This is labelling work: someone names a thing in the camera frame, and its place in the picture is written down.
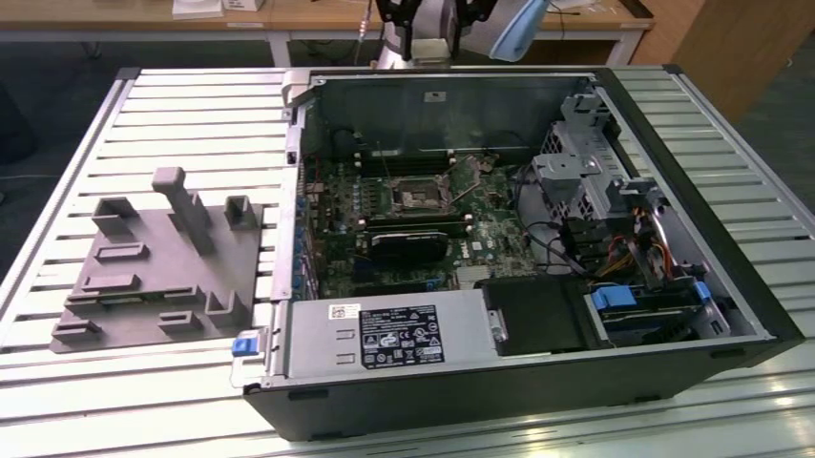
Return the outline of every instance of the wooden cabinet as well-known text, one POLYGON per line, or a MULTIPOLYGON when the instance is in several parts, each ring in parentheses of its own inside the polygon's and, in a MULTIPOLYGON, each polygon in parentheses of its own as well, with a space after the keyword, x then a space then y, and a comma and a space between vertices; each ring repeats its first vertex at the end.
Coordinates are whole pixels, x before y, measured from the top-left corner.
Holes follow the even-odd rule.
POLYGON ((813 0, 640 0, 654 15, 633 64, 677 64, 730 122, 815 29, 813 0))

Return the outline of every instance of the power supply label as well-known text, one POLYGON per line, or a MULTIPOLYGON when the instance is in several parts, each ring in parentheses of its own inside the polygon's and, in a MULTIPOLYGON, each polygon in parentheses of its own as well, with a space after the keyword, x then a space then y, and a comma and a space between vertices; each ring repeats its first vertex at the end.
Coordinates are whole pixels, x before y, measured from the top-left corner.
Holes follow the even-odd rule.
POLYGON ((444 363, 434 305, 360 310, 358 331, 366 369, 444 363))

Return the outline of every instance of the slotted metal table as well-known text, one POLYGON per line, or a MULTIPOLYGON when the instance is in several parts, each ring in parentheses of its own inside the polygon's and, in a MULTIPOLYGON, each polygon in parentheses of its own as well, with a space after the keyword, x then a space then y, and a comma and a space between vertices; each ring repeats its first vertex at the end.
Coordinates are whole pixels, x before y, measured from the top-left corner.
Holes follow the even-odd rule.
MULTIPOLYGON (((50 330, 97 228, 98 197, 138 209, 154 167, 205 204, 265 207, 256 324, 268 320, 285 162, 282 69, 122 72, 0 287, 0 456, 737 456, 815 452, 815 223, 681 74, 614 69, 809 340, 673 399, 333 442, 280 439, 229 382, 230 340, 56 355, 50 330)), ((648 166, 622 144, 640 173, 648 166)))

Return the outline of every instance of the cardboard box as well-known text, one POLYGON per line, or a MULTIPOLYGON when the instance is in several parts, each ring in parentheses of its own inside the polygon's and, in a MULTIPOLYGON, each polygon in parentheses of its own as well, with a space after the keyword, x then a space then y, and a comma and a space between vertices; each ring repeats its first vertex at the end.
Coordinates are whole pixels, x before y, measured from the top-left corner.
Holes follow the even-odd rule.
POLYGON ((264 5, 265 0, 224 0, 226 10, 256 11, 264 5))

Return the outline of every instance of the blue latch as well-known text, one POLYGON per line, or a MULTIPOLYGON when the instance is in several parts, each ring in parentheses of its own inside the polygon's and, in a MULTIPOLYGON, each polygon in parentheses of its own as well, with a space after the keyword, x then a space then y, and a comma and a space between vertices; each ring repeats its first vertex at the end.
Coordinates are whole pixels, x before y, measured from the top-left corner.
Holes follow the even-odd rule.
POLYGON ((237 358, 254 355, 257 355, 257 337, 236 338, 232 342, 232 356, 237 358))
POLYGON ((590 293, 590 300, 597 310, 608 307, 628 307, 636 305, 632 289, 626 286, 602 286, 590 293))
POLYGON ((708 289, 706 283, 702 281, 697 281, 692 284, 692 287, 696 290, 696 294, 698 295, 698 299, 701 300, 701 302, 706 302, 713 296, 710 294, 710 290, 708 289))

